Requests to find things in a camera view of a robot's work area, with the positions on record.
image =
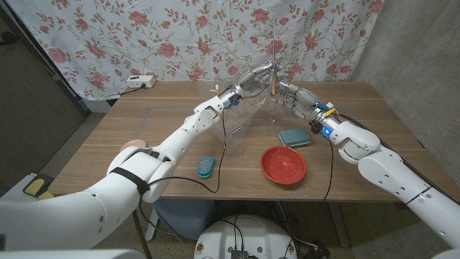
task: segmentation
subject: red plastic bowl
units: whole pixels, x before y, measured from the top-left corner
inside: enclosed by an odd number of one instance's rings
[[[302,155],[282,145],[267,149],[260,158],[260,167],[268,178],[281,184],[297,183],[307,171]]]

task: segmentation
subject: pink rose pattern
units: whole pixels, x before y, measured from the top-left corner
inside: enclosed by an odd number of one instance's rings
[[[348,80],[384,1],[25,3],[10,1],[75,91],[99,100],[117,98],[129,75],[234,79],[273,46],[291,80]]]

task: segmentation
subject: white plug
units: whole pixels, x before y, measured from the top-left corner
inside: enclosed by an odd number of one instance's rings
[[[145,88],[152,88],[156,80],[154,76],[130,76],[128,80],[129,88],[139,88],[145,83]]]

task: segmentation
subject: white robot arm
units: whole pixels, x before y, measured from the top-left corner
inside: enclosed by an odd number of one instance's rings
[[[112,161],[107,175],[76,194],[34,202],[0,201],[0,235],[4,249],[54,250],[90,248],[112,233],[138,206],[139,199],[159,199],[194,141],[220,120],[224,108],[260,94],[259,82],[270,71],[264,64],[241,77],[237,87],[203,102],[184,124],[157,147],[128,147]]]
[[[320,133],[339,148],[340,156],[357,164],[368,181],[404,202],[436,234],[454,248],[460,248],[460,206],[409,169],[394,151],[382,146],[374,133],[342,122],[332,104],[322,105],[309,90],[279,82],[278,92],[288,101],[273,102],[293,109],[310,122],[313,133]]]

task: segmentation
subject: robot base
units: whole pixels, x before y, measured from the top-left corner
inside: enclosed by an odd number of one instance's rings
[[[234,223],[235,216],[225,218],[226,221]],[[254,215],[239,215],[236,219],[236,226],[243,234],[244,251],[249,256],[256,258],[284,258],[286,249],[290,244],[289,234],[280,226],[268,219]],[[236,230],[236,247],[242,248],[242,239],[239,231]],[[193,258],[195,259],[231,259],[231,251],[235,248],[234,226],[227,222],[218,221],[208,227],[198,238]],[[297,258],[297,253],[289,249],[286,258]]]

